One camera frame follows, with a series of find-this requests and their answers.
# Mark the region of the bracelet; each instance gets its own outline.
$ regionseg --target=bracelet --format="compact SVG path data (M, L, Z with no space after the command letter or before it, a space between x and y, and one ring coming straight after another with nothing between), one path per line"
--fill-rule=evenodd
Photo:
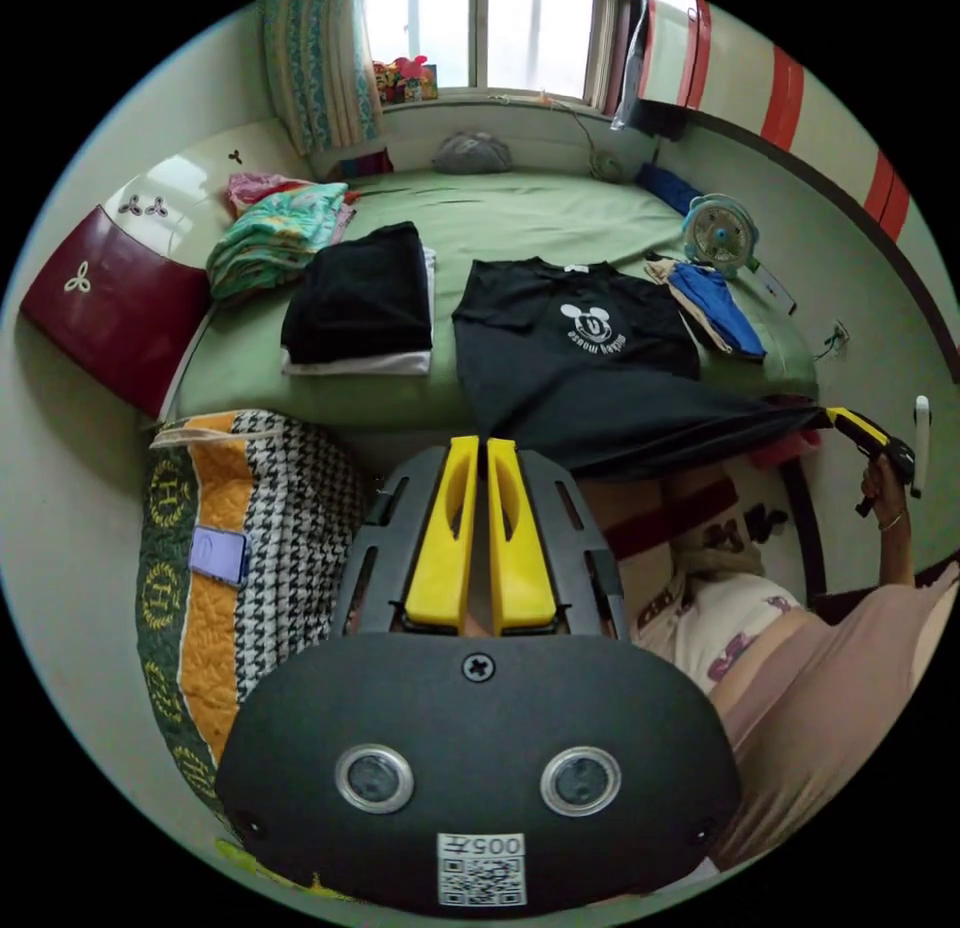
M907 510L906 510L906 508L904 508L904 509L900 512L900 514L897 515L897 517L894 518L893 521L890 522L889 525L881 525L881 526L880 526L880 534L882 535L885 531L889 531L895 524L897 524L897 523L900 521L901 518L903 518L903 516L904 516L906 513L907 513Z

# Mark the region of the qr code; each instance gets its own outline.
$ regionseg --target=qr code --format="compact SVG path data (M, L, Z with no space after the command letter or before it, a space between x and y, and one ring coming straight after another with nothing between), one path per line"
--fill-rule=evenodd
M527 903L522 835L440 835L440 904L503 908Z

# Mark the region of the red cushion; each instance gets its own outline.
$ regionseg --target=red cushion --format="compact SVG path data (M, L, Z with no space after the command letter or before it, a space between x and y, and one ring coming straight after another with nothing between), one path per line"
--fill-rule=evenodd
M158 255L98 206L43 266L20 311L115 395L160 417L210 304L202 269Z

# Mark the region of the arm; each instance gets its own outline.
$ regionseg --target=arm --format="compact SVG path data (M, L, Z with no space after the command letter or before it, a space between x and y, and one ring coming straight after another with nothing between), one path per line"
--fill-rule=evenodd
M885 455L870 462L861 487L864 495L873 500L873 513L880 529L880 584L913 588L916 572L907 493Z
M880 535L880 584L916 585L913 567L913 538L910 533L910 515Z

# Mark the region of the green fabric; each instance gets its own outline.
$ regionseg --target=green fabric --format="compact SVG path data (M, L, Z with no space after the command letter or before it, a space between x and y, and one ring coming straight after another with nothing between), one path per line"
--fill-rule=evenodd
M213 788L216 764L185 707L178 681L190 602L188 560L199 506L189 449L151 451L137 577L137 652L157 725L177 768L219 815L223 807Z
M429 377L288 377L280 328L292 289L257 296L211 320L183 377L176 415L264 408L332 428L402 431L470 427L456 375L453 324L471 262L539 255L554 264L610 261L642 275L655 249L682 258L681 216L632 185L537 172L387 175L358 186L363 197L346 238L401 221L437 252L436 322ZM749 274L730 284L768 352L762 366L701 347L703 380L748 396L816 399L814 363L786 313Z

